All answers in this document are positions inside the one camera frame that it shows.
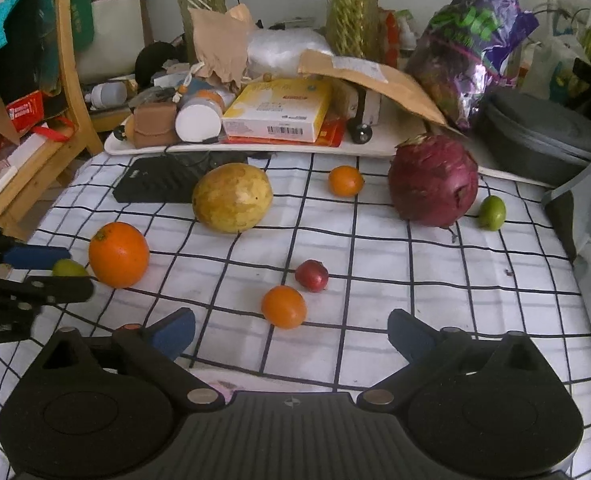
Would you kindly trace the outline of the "black ribbed device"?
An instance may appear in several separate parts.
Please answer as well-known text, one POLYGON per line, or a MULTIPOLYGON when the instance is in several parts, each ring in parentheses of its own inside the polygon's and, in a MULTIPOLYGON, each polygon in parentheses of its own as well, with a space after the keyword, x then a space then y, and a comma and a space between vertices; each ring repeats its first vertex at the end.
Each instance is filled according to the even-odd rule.
POLYGON ((120 204, 190 204, 200 179, 229 162, 248 162, 246 153, 166 153, 137 158, 113 188, 120 204))

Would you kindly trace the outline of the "yellow round melon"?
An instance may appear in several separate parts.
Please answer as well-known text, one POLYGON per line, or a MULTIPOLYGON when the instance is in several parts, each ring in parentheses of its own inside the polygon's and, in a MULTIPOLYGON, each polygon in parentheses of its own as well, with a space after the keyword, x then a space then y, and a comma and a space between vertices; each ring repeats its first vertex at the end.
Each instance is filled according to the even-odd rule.
POLYGON ((243 162, 230 162, 209 171, 192 192, 197 220, 221 233, 253 229, 273 203, 273 189, 265 172, 243 162))

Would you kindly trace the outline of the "crumpled brown paper bag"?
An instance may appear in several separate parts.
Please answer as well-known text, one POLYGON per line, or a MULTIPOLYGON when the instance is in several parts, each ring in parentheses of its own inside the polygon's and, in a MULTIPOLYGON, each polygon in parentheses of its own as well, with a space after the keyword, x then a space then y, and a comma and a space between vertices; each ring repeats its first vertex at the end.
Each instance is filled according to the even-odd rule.
POLYGON ((248 38, 256 30, 245 4, 226 13, 190 9, 192 40, 197 62, 197 75, 210 84, 222 84, 237 91, 241 88, 248 61, 248 38))

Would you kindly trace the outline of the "yellow white box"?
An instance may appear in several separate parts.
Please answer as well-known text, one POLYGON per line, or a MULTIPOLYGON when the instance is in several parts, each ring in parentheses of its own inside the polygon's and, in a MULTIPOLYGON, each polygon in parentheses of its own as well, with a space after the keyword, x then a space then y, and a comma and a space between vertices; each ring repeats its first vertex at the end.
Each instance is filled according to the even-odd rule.
POLYGON ((325 78, 253 82, 227 108, 223 128, 227 136, 314 143, 331 97, 325 78))

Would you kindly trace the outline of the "black zip case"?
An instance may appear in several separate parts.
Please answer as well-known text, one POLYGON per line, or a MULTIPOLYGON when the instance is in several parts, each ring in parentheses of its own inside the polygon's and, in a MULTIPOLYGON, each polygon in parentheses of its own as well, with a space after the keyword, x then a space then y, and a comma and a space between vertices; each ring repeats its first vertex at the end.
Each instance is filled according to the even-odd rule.
POLYGON ((473 131, 501 169, 552 186, 591 163, 591 121, 574 110, 498 87, 482 100, 473 131))

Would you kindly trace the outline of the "white round jar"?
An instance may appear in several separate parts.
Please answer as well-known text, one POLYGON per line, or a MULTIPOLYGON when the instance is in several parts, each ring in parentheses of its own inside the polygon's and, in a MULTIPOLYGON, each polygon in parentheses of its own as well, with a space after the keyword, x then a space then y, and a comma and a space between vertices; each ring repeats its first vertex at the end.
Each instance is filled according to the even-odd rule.
POLYGON ((222 116, 222 108, 214 101, 192 98, 177 113, 175 131, 185 143, 206 142, 220 135, 222 116))

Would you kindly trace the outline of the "small red fruit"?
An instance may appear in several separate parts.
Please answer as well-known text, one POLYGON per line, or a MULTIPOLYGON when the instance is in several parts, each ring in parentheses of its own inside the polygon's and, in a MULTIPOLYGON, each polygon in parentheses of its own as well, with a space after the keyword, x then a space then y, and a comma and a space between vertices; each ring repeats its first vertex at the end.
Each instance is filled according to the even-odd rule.
POLYGON ((329 272, 320 261, 309 259, 297 267, 294 278, 309 292, 321 292, 328 284, 329 272))

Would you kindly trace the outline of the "small orange tangerine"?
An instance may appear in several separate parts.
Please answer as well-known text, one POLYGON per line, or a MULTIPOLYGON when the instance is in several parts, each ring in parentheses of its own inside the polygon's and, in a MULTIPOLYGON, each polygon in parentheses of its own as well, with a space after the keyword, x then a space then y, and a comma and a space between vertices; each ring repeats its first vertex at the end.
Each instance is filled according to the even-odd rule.
POLYGON ((354 197, 361 192, 364 184, 364 177, 355 167, 339 166, 329 172, 329 190, 335 196, 354 197))

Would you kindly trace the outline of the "wooden chair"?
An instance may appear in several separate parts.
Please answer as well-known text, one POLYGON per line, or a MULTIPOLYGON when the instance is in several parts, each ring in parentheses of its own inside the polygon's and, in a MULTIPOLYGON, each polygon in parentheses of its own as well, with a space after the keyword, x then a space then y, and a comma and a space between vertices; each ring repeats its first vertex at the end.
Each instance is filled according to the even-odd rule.
POLYGON ((102 150, 75 51, 90 44, 88 0, 0 4, 0 227, 10 230, 76 156, 102 150))

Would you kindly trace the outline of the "checked white tablecloth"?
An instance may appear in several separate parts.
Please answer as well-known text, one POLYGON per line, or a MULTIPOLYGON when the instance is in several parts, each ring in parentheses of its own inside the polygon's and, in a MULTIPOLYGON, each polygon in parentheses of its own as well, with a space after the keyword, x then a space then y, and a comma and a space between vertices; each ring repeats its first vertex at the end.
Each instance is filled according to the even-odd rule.
MULTIPOLYGON (((207 382, 226 391, 357 393, 404 365, 385 334, 391 311, 403 309, 478 338, 527 333, 582 413, 570 472, 591 479, 591 326, 539 186, 485 177, 479 197, 504 202, 504 225, 481 230, 469 212, 445 231, 399 218, 385 160, 281 154, 261 162, 270 211, 256 228, 228 235, 185 204, 118 203, 113 188, 129 163, 90 159, 70 185, 45 193, 29 233, 87 263, 102 226, 128 223, 146 236, 146 275, 127 289, 98 285, 86 304, 48 307, 30 339, 0 344, 0 409, 57 328, 105 335, 181 307, 194 311, 196 336, 180 362, 207 382), (345 164, 365 181, 353 198, 329 190, 331 170, 345 164)), ((0 479, 10 476, 0 449, 0 479)))

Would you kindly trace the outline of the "small orange kumquat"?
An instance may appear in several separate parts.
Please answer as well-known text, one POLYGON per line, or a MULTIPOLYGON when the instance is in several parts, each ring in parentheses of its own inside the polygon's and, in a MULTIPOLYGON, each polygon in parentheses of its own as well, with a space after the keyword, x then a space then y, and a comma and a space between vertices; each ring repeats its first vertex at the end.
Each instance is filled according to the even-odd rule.
POLYGON ((261 311, 266 321, 282 330, 299 327, 307 315, 304 298, 300 292, 287 285, 270 289, 262 299, 261 311))

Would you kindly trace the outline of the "large orange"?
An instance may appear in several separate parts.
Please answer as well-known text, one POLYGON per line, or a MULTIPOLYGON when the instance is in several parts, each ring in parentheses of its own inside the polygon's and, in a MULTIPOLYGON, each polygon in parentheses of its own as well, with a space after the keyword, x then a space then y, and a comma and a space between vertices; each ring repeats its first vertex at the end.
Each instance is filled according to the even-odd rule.
POLYGON ((111 222, 90 240, 88 262, 98 281, 115 289, 131 287, 148 269, 149 247, 134 226, 111 222))

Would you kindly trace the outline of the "dark red cabbage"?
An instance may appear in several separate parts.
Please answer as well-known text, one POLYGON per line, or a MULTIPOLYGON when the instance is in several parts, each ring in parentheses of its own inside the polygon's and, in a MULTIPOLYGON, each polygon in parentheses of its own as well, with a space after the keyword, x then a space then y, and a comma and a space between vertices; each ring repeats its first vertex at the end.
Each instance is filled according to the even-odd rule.
POLYGON ((396 147, 388 185, 401 219, 446 229, 477 198, 479 167, 460 142, 444 134, 423 134, 396 147))

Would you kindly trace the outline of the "small green lime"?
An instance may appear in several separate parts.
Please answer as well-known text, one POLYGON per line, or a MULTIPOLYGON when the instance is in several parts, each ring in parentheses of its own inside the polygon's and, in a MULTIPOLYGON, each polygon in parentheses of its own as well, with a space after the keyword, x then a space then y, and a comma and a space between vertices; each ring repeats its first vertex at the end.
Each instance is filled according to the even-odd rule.
POLYGON ((504 201, 495 195, 487 196, 479 209, 478 226, 486 231, 499 231, 506 221, 506 216, 504 201))

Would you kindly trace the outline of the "green plum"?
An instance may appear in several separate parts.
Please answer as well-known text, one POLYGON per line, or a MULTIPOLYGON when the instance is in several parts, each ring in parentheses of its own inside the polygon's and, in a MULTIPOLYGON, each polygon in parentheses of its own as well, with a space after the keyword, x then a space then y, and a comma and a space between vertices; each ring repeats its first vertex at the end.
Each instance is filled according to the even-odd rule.
POLYGON ((72 259, 58 260, 52 269, 55 278, 85 278, 88 273, 86 267, 72 259))

